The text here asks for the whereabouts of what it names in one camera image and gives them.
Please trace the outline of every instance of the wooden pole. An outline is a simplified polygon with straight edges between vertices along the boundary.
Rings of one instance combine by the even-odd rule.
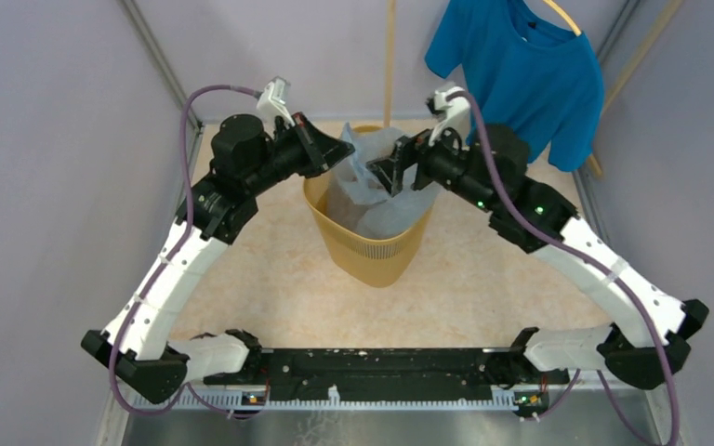
[[[387,40],[384,59],[384,126],[392,115],[392,62],[395,59],[395,0],[387,0]]]
[[[681,6],[682,0],[669,0],[667,5],[664,7],[664,10],[662,10],[661,13],[658,14],[658,17],[657,19],[655,19],[653,27],[650,28],[650,31],[644,37],[644,40],[636,48],[636,51],[633,53],[633,56],[631,56],[628,63],[626,63],[626,65],[623,67],[622,71],[620,72],[620,75],[617,77],[615,84],[612,85],[612,88],[610,88],[607,92],[606,99],[603,101],[601,115],[603,115],[603,113],[609,109],[615,99],[620,96],[620,92],[626,86],[628,80],[630,80],[631,75],[633,75],[636,69],[639,68],[639,64],[641,63],[641,61],[644,60],[645,56],[647,56],[647,53],[650,52],[650,48],[653,47],[655,41],[658,40],[658,37],[667,28],[667,25],[672,20],[675,13],[678,9],[680,9]],[[600,179],[603,177],[603,169],[601,168],[601,164],[598,163],[598,159],[595,157],[595,155],[590,155],[589,158],[587,158],[587,164],[590,170],[592,170],[592,175],[595,176],[595,178]]]

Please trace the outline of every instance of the clothes hanger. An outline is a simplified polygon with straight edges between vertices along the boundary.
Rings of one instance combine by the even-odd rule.
[[[568,15],[567,12],[565,12],[560,5],[557,5],[554,0],[543,0],[543,2],[551,9],[554,9],[554,11],[562,17],[563,20],[568,24],[569,27],[571,27],[571,30],[574,32],[576,35],[581,35],[581,30],[579,29],[578,25],[576,25],[576,22],[571,19],[571,16]]]
[[[581,30],[579,29],[578,25],[576,25],[576,22],[571,19],[571,16],[569,16],[568,13],[565,12],[562,7],[560,7],[560,5],[557,5],[554,0],[543,0],[543,2],[549,5],[551,9],[554,9],[554,11],[557,12],[557,14],[559,14],[563,20],[565,20],[568,26],[571,27],[571,30],[574,32],[574,34],[581,35]],[[601,167],[601,163],[598,162],[598,158],[595,157],[594,153],[591,153],[589,157],[587,157],[587,165],[592,170],[592,174],[596,178],[603,178],[603,168]]]

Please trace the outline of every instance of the white connector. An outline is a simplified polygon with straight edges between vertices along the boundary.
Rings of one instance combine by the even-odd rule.
[[[447,97],[457,91],[464,91],[464,89],[448,82],[434,90],[429,97],[429,111],[437,120],[437,124],[431,129],[429,146],[436,144],[446,128],[456,128],[461,121],[469,117],[469,101],[466,98],[447,100]]]
[[[291,84],[284,78],[275,76],[275,78],[264,87],[264,92],[261,93],[261,97],[258,98],[258,104],[256,105],[258,114],[264,122],[273,124],[275,117],[280,116],[290,127],[295,125],[294,120],[291,118],[291,113],[289,113],[285,107],[285,100],[286,96],[288,96],[290,86]]]

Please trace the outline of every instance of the white arm segment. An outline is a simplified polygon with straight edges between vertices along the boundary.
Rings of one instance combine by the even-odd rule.
[[[615,284],[621,278],[639,297],[655,324],[656,335],[664,346],[667,333],[677,333],[685,319],[682,302],[657,289],[628,265],[593,232],[582,218],[571,218],[561,231],[563,242],[596,258],[608,266],[613,275],[606,277],[583,260],[547,245],[533,256],[545,261],[573,281],[576,286],[617,325],[623,336],[636,348],[653,346],[653,339],[639,311]],[[606,341],[610,325],[566,331],[541,330],[527,343],[525,356],[539,369],[583,368],[605,369],[596,347]]]
[[[192,290],[204,276],[206,271],[220,257],[228,245],[214,237],[202,240],[201,231],[193,228],[190,238],[181,249],[168,261],[165,254],[181,238],[184,223],[171,225],[163,249],[154,260],[149,272],[141,281],[138,290],[154,273],[161,262],[167,263],[165,270],[149,292],[143,297],[133,321],[128,322],[127,331],[119,350],[136,353],[136,360],[157,360],[165,351],[165,344],[171,328],[184,305],[192,294]],[[115,338],[125,316],[138,298],[137,291],[121,312],[105,327]],[[248,349],[239,339],[228,334],[215,337],[194,339],[191,341],[172,342],[171,347],[179,353],[190,356],[186,381],[201,378],[209,374],[234,373],[242,369]]]

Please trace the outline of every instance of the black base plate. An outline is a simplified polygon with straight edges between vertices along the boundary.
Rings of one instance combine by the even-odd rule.
[[[275,348],[264,349],[254,372],[205,378],[210,386],[264,385],[271,398],[327,400],[337,386],[341,400],[490,400],[491,385],[538,384],[542,374],[521,352],[483,348]],[[566,371],[545,374],[567,384]]]

